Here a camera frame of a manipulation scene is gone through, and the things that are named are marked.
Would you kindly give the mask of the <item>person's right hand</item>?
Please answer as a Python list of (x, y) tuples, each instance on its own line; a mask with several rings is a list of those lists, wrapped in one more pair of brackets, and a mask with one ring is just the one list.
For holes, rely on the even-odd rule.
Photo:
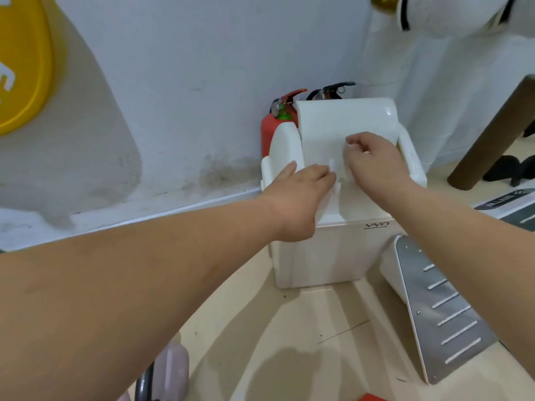
[(401, 153), (382, 136), (375, 134), (372, 154), (346, 156), (355, 183), (383, 209), (419, 189), (419, 185), (410, 177)]

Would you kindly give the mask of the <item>person's left hand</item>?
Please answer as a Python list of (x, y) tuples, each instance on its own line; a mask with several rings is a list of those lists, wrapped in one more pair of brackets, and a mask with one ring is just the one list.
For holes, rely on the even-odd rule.
[(277, 177), (261, 193), (259, 201), (267, 210), (272, 241), (300, 242), (316, 231), (319, 205), (334, 187), (335, 172), (326, 165), (313, 164), (295, 172), (294, 183), (277, 183)]

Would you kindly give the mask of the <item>person's left forearm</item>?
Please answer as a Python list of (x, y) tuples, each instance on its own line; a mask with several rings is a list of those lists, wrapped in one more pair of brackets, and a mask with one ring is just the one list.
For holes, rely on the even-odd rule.
[(294, 215), (262, 195), (0, 255), (0, 401), (116, 401)]

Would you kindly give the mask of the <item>person's right forearm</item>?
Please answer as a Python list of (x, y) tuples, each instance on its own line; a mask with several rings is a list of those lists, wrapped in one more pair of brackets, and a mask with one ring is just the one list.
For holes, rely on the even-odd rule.
[(535, 376), (535, 192), (479, 211), (419, 186), (385, 210)]

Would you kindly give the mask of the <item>red fire extinguisher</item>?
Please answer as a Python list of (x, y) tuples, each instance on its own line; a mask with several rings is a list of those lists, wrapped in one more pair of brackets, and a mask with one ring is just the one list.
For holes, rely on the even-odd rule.
[(298, 113), (294, 107), (294, 101), (298, 94), (307, 91), (307, 89), (294, 90), (272, 101), (269, 114), (261, 123), (262, 158), (269, 155), (272, 138), (280, 124), (293, 122), (298, 127)]

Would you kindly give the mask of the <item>white dispenser machine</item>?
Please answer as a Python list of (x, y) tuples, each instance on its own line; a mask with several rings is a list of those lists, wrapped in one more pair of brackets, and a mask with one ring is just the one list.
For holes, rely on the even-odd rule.
[[(410, 135), (402, 124), (399, 131), (394, 145), (412, 180), (426, 188), (427, 177)], [(297, 162), (297, 170), (306, 167), (298, 127), (285, 122), (276, 129), (269, 155), (262, 159), (262, 190), (291, 161)], [(310, 239), (270, 244), (277, 287), (306, 288), (358, 280), (402, 232), (398, 222), (358, 188), (352, 174), (351, 180), (337, 179), (319, 206), (316, 231)]]

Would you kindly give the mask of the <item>white plastic cover sheet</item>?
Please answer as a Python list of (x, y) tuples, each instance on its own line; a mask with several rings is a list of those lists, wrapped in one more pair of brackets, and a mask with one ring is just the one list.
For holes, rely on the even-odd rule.
[[(495, 60), (518, 37), (511, 31), (453, 39), (406, 126), (424, 172), (457, 129), (472, 98)], [(373, 12), (366, 25), (354, 98), (391, 98), (401, 107), (419, 42), (418, 33), (403, 33), (391, 16)]]

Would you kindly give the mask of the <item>brown round table leg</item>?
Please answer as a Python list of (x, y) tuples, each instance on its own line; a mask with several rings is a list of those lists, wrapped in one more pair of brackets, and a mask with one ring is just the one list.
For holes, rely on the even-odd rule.
[(458, 190), (471, 190), (535, 119), (535, 74), (518, 84), (498, 113), (448, 176)]

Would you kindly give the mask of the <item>black shoe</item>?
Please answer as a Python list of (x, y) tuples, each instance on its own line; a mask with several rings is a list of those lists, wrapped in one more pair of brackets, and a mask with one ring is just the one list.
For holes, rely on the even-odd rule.
[(520, 162), (512, 155), (501, 156), (484, 174), (483, 181), (510, 180), (511, 187), (517, 187), (523, 180), (535, 179), (535, 155)]

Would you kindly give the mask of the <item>metal ribbed foot plate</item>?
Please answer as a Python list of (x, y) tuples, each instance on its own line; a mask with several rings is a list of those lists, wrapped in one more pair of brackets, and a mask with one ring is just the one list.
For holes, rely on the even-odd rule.
[(427, 384), (437, 384), (498, 341), (488, 324), (408, 236), (397, 235), (379, 271), (405, 303)]

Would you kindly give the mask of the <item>yellow round sign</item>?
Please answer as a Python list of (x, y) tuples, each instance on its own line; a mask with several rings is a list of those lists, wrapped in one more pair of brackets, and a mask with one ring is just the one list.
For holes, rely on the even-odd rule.
[(54, 60), (42, 0), (0, 0), (0, 136), (41, 112), (52, 89)]

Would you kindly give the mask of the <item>black-handled fire extinguisher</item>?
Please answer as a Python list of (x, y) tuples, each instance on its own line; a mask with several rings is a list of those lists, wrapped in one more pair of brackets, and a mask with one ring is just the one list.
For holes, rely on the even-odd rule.
[(336, 84), (327, 85), (323, 88), (313, 90), (306, 98), (306, 101), (311, 100), (339, 100), (345, 93), (346, 88), (355, 86), (353, 81), (340, 82)]

